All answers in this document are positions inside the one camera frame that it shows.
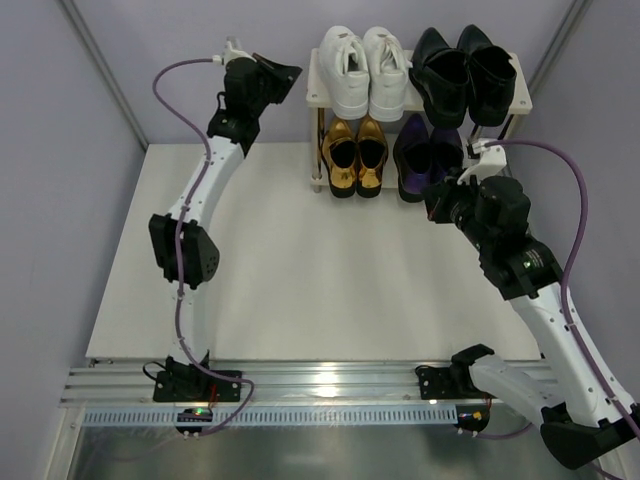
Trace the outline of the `purple loafer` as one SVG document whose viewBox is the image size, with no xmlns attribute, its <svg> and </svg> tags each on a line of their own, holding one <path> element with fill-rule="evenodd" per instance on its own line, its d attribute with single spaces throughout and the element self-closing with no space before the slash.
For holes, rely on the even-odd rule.
<svg viewBox="0 0 640 480">
<path fill-rule="evenodd" d="M 435 128 L 430 137 L 431 183 L 443 180 L 451 169 L 462 167 L 464 152 L 456 129 Z"/>
<path fill-rule="evenodd" d="M 431 181 L 431 142 L 423 117 L 412 114 L 401 128 L 393 148 L 398 172 L 398 193 L 408 203 L 423 200 L 422 190 Z"/>
</svg>

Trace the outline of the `white sneaker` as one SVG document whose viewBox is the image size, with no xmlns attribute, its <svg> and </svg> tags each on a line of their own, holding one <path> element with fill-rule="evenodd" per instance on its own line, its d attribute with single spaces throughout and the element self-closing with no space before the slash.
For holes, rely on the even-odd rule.
<svg viewBox="0 0 640 480">
<path fill-rule="evenodd" d="M 395 122 L 404 113 L 410 62 L 400 41 L 386 28 L 369 28 L 363 37 L 370 76 L 369 115 L 378 122 Z"/>
<path fill-rule="evenodd" d="M 333 26 L 321 41 L 318 60 L 334 114 L 344 120 L 364 117 L 370 75 L 362 39 L 345 26 Z"/>
</svg>

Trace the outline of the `gold loafer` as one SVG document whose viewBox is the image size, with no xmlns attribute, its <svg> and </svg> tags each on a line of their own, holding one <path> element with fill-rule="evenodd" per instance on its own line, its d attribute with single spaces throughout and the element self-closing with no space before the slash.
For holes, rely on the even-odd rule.
<svg viewBox="0 0 640 480">
<path fill-rule="evenodd" d="M 356 192 L 363 198 L 374 198 L 382 189 L 388 143 L 380 123 L 369 115 L 360 122 L 357 145 L 360 164 Z"/>
<path fill-rule="evenodd" d="M 353 196 L 356 191 L 357 144 L 346 120 L 332 119 L 322 141 L 321 153 L 332 195 L 340 199 Z"/>
</svg>

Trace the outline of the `black patent loafer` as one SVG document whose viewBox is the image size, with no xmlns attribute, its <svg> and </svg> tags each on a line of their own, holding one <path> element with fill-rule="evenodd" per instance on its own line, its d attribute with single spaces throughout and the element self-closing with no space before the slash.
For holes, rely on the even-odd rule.
<svg viewBox="0 0 640 480">
<path fill-rule="evenodd" d="M 457 129 L 463 123 L 469 85 L 465 63 L 465 54 L 450 47 L 434 27 L 422 33 L 413 50 L 409 79 L 435 128 Z"/>
<path fill-rule="evenodd" d="M 469 74 L 471 120 L 478 126 L 500 126 L 515 93 L 517 72 L 511 64 L 511 56 L 474 24 L 463 29 L 457 48 L 465 54 Z"/>
</svg>

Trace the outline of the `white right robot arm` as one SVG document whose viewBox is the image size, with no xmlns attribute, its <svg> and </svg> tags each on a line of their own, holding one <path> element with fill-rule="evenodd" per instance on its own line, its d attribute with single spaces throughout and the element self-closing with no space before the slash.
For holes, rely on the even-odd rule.
<svg viewBox="0 0 640 480">
<path fill-rule="evenodd" d="M 562 270 L 551 250 L 528 231 L 530 199 L 502 176 L 470 183 L 452 171 L 423 189 L 427 217 L 453 224 L 479 254 L 485 278 L 534 336 L 557 386 L 550 389 L 509 366 L 492 349 L 474 345 L 451 358 L 451 375 L 464 395 L 502 400 L 540 432 L 551 455 L 576 470 L 629 442 L 639 405 L 620 386 L 605 391 L 584 354 L 593 346 L 561 291 Z"/>
</svg>

